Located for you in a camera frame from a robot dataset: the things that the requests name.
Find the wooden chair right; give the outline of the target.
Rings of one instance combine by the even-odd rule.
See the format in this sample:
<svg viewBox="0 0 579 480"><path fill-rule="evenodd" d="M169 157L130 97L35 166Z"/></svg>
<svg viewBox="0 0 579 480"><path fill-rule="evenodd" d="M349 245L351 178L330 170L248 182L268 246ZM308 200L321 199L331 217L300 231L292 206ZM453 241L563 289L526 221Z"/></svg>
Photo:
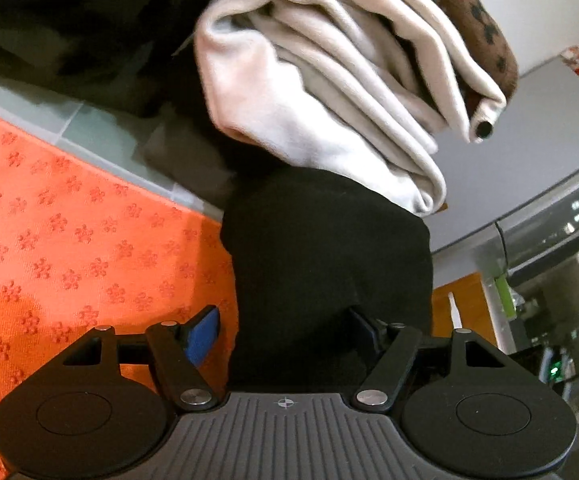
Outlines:
<svg viewBox="0 0 579 480"><path fill-rule="evenodd" d="M433 305L431 335L449 337L454 328L462 327L473 330L497 346L483 282L478 273L465 275L436 288L431 296L431 304Z"/></svg>

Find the black garment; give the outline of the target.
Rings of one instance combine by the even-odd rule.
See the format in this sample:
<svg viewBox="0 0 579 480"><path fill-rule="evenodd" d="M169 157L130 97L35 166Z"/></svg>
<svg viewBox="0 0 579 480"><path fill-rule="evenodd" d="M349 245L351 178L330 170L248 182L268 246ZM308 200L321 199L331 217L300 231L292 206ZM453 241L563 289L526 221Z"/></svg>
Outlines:
<svg viewBox="0 0 579 480"><path fill-rule="evenodd" d="M331 172L241 172L221 229L238 332L233 391L348 392L373 368L377 322L431 330L424 221Z"/></svg>

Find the white folded garment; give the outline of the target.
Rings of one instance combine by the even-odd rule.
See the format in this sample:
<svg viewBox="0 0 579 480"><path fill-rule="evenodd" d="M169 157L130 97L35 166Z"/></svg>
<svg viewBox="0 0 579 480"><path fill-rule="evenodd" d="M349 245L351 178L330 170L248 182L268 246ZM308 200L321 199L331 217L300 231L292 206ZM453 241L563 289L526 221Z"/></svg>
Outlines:
<svg viewBox="0 0 579 480"><path fill-rule="evenodd" d="M194 48L220 131L423 217L447 195L436 134L475 142L507 104L433 0L210 0Z"/></svg>

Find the orange patterned table cloth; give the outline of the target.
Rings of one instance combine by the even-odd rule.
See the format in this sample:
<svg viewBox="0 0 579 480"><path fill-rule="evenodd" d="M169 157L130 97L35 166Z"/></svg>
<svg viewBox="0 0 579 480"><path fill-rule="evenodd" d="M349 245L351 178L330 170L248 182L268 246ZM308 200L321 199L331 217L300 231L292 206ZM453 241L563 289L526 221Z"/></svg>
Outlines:
<svg viewBox="0 0 579 480"><path fill-rule="evenodd" d="M94 326L140 333L208 304L222 327L201 371L222 390L237 315L219 234L203 214L0 119L0 401Z"/></svg>

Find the brown patterned garment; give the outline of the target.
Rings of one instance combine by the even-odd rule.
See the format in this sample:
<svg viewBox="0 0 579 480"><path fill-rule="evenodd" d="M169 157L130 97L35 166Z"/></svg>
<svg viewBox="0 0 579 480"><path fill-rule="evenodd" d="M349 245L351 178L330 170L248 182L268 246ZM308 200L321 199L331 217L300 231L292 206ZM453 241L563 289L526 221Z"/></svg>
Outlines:
<svg viewBox="0 0 579 480"><path fill-rule="evenodd" d="M508 101L518 83L511 46L480 0L433 0L461 34L472 58L499 86Z"/></svg>

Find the dark clothes pile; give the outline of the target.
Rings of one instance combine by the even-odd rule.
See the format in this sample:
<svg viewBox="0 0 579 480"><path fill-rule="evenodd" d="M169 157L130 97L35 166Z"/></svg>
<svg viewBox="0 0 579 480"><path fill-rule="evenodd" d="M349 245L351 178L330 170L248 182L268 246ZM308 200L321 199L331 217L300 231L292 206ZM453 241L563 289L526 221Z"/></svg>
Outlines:
<svg viewBox="0 0 579 480"><path fill-rule="evenodd" d="M192 35L209 0L0 0L0 75L164 123L138 151L223 207L277 169L221 133L204 102Z"/></svg>

